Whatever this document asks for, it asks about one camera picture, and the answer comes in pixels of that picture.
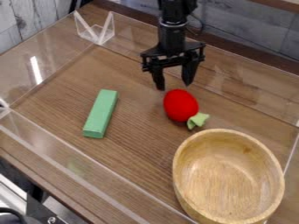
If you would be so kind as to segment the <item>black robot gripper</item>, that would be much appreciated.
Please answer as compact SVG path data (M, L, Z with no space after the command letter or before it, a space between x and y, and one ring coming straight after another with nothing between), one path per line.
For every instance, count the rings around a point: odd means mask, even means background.
M156 89L164 91L162 68L181 66L181 80L189 86L197 71L198 64L204 61L202 42L185 42L178 52L166 52L158 45L140 53L141 68L152 72Z

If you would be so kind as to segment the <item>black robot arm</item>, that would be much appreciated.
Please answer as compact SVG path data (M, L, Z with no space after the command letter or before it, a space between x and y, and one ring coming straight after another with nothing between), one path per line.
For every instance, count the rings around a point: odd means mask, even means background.
M164 69L181 67L181 80L185 86L192 84L197 67L204 61L202 42L188 42L185 30L188 16L197 8L196 0L157 0L158 25L157 44L140 53L144 72L152 75L157 90L164 91Z

